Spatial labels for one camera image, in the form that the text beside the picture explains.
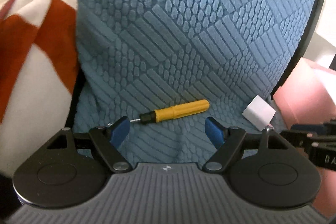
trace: gray ribbed base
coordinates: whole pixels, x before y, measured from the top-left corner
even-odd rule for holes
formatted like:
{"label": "gray ribbed base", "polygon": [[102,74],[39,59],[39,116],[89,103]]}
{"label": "gray ribbed base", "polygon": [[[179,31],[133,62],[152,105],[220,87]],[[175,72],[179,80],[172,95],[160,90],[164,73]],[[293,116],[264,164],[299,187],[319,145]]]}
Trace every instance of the gray ribbed base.
{"label": "gray ribbed base", "polygon": [[273,211],[253,206],[231,191],[220,175],[196,164],[138,164],[111,177],[93,199],[61,210],[24,205],[7,224],[322,224],[311,206]]}

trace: black circular pad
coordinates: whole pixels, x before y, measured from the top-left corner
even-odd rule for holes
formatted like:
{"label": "black circular pad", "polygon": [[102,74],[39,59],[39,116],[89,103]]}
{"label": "black circular pad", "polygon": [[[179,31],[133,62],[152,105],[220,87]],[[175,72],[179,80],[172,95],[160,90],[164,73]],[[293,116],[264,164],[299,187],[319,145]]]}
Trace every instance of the black circular pad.
{"label": "black circular pad", "polygon": [[76,168],[70,164],[53,163],[42,167],[37,177],[48,185],[61,185],[73,180],[76,176]]}
{"label": "black circular pad", "polygon": [[297,178],[297,171],[287,164],[266,164],[259,168],[259,177],[272,185],[287,185]]}
{"label": "black circular pad", "polygon": [[239,160],[228,174],[231,187],[262,207],[290,208],[312,202],[320,189],[320,174],[293,150],[266,148]]}

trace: screwdriver shaft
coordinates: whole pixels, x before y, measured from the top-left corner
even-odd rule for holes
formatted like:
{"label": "screwdriver shaft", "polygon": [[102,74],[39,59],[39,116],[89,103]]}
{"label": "screwdriver shaft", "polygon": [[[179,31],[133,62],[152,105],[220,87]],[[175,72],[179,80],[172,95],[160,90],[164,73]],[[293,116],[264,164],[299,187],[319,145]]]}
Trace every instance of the screwdriver shaft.
{"label": "screwdriver shaft", "polygon": [[140,118],[139,119],[130,120],[130,122],[140,122],[140,121],[141,121]]}

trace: yellow screwdriver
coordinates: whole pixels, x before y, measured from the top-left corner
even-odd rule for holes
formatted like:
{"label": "yellow screwdriver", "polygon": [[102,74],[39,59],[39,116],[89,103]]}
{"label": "yellow screwdriver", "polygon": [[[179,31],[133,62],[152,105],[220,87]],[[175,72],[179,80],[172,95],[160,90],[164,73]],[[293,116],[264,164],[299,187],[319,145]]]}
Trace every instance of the yellow screwdriver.
{"label": "yellow screwdriver", "polygon": [[191,103],[185,103],[163,109],[155,109],[154,111],[140,114],[139,119],[130,120],[130,122],[140,122],[142,124],[147,124],[182,118],[207,111],[209,106],[210,104],[207,100],[198,100]]}

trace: white eraser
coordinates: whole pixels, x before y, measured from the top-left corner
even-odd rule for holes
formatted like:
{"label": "white eraser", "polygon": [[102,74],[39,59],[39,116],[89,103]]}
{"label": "white eraser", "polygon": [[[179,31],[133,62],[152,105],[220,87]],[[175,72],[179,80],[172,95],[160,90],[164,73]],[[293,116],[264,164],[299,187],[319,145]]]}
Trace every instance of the white eraser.
{"label": "white eraser", "polygon": [[259,131],[262,131],[270,123],[275,112],[264,99],[257,95],[243,111],[242,115]]}

